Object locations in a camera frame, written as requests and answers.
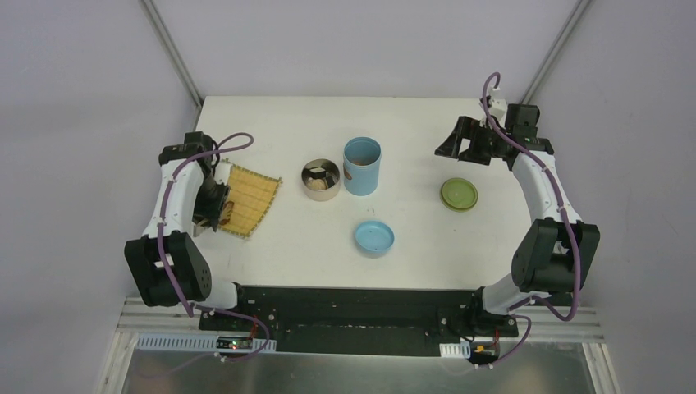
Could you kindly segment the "brown toy sausage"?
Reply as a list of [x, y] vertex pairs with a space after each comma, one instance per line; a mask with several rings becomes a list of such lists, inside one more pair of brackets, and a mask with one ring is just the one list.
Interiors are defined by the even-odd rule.
[[235, 204], [235, 203], [234, 203], [233, 201], [228, 200], [228, 201], [223, 205], [221, 217], [220, 217], [220, 220], [219, 220], [219, 225], [220, 225], [221, 227], [227, 225], [227, 224], [230, 222], [230, 220], [231, 220], [231, 215], [232, 215], [233, 208], [234, 208], [234, 204]]

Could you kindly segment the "metal tongs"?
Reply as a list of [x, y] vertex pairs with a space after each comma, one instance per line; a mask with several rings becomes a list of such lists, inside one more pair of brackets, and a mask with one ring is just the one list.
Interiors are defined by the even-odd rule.
[[214, 225], [212, 224], [212, 222], [211, 222], [210, 220], [208, 220], [207, 218], [200, 219], [200, 220], [198, 220], [197, 222], [195, 222], [195, 223], [194, 223], [194, 229], [193, 229], [193, 237], [201, 236], [201, 235], [202, 235], [207, 229], [209, 229], [209, 228], [211, 228], [213, 231], [217, 231], [218, 229], [222, 228], [223, 226], [221, 227], [221, 226], [219, 225], [219, 220], [220, 220], [220, 217], [221, 217], [221, 213], [220, 213], [220, 216], [219, 216], [219, 218], [218, 218], [218, 220], [217, 220], [217, 224], [216, 224], [215, 226], [214, 226]]

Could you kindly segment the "green round lid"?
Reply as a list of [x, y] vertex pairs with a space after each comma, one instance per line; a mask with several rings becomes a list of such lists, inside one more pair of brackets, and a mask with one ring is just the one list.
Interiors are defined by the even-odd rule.
[[453, 177], [443, 182], [439, 190], [442, 203], [458, 213], [471, 210], [479, 199], [475, 185], [460, 177]]

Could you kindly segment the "beige round rice ball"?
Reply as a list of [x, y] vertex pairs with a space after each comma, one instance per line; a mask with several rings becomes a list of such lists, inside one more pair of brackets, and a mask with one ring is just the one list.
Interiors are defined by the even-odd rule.
[[308, 187], [310, 190], [313, 190], [313, 191], [321, 191], [321, 190], [326, 190], [326, 189], [327, 189], [326, 183], [325, 183], [324, 181], [322, 181], [322, 180], [319, 180], [319, 179], [310, 180], [310, 181], [307, 183], [307, 187]]

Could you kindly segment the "sushi roll white black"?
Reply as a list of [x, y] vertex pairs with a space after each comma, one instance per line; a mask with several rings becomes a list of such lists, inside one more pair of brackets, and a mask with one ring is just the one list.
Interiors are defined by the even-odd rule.
[[327, 176], [327, 171], [323, 167], [309, 168], [305, 172], [307, 177], [312, 180], [325, 179]]

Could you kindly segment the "blue round lid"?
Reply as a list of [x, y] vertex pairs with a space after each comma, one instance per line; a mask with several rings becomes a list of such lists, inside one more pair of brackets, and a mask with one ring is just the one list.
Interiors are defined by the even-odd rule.
[[396, 240], [393, 230], [384, 222], [368, 220], [354, 230], [356, 247], [370, 257], [381, 257], [388, 253]]

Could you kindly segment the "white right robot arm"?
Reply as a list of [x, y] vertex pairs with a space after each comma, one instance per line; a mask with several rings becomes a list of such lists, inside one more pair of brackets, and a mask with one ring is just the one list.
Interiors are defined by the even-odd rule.
[[600, 241], [598, 227], [584, 222], [570, 205], [557, 178], [552, 144], [537, 136], [539, 117], [536, 106], [511, 104], [503, 130], [497, 131], [497, 121], [461, 116], [434, 151], [459, 162], [504, 161], [520, 184], [531, 218], [510, 274], [480, 288], [477, 307], [465, 315], [467, 328], [479, 337], [497, 328], [498, 315], [531, 301], [550, 307], [555, 295], [571, 297], [570, 311], [556, 313], [563, 321], [571, 320]]

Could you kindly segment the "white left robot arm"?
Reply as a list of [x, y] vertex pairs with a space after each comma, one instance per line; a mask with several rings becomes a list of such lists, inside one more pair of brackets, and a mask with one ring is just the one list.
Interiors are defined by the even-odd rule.
[[202, 131], [185, 134], [158, 156], [161, 185], [141, 237], [126, 242], [124, 255], [142, 301], [149, 307], [196, 303], [220, 309], [231, 332], [244, 330], [250, 310], [238, 302], [238, 286], [216, 278], [194, 240], [195, 227], [217, 230], [230, 187], [216, 177], [215, 148]]

